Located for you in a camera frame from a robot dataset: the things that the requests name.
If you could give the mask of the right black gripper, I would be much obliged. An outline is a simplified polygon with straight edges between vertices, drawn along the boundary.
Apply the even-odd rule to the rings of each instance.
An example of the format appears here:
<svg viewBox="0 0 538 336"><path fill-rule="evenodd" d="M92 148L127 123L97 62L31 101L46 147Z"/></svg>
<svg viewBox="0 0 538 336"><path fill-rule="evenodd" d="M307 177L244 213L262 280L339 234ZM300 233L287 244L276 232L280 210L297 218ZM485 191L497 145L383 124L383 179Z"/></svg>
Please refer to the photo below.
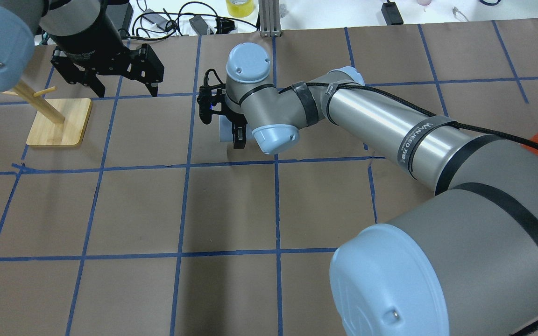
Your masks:
<svg viewBox="0 0 538 336"><path fill-rule="evenodd" d="M211 100L211 115L226 117L231 122L233 149L244 149L247 143L248 124L245 115L237 112L239 107L228 97L225 89L215 89Z"/></svg>

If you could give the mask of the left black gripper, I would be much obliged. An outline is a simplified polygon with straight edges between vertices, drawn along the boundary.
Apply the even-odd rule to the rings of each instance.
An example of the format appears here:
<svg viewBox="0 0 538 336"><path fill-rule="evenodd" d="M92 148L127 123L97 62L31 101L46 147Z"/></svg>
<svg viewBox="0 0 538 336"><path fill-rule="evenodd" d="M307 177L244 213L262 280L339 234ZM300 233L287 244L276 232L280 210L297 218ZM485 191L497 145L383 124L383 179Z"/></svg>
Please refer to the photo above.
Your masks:
<svg viewBox="0 0 538 336"><path fill-rule="evenodd" d="M51 38L57 45L51 63L66 83L88 87L102 98L106 87L98 76L119 75L143 83L152 97L158 96L163 63L149 44L129 49L106 15L82 32Z"/></svg>

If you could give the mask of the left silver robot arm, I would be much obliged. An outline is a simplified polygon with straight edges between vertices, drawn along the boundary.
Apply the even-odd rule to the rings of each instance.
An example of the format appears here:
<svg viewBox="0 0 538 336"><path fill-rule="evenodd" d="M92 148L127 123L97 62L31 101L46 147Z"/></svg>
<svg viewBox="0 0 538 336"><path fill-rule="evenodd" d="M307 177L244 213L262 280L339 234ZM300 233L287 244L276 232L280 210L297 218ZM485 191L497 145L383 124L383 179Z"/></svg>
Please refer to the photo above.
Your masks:
<svg viewBox="0 0 538 336"><path fill-rule="evenodd" d="M42 28L57 46L51 63L67 83L102 98L100 75L118 75L156 97L162 62L148 44L129 49L106 12L106 0L0 0L0 92L21 79Z"/></svg>

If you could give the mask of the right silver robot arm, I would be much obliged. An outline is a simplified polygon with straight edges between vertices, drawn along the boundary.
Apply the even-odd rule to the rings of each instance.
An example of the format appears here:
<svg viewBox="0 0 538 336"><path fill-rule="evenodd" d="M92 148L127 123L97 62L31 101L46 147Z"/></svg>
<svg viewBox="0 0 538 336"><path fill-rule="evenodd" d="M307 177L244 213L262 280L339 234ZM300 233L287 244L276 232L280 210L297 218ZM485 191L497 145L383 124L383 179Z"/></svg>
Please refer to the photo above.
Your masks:
<svg viewBox="0 0 538 336"><path fill-rule="evenodd" d="M462 124L365 85L346 66L279 90L265 49L246 42L225 80L205 73L200 118L231 121L267 155L329 123L361 139L382 223L338 247L331 292L348 336L531 336L538 331L538 143ZM218 111L213 107L220 105Z"/></svg>

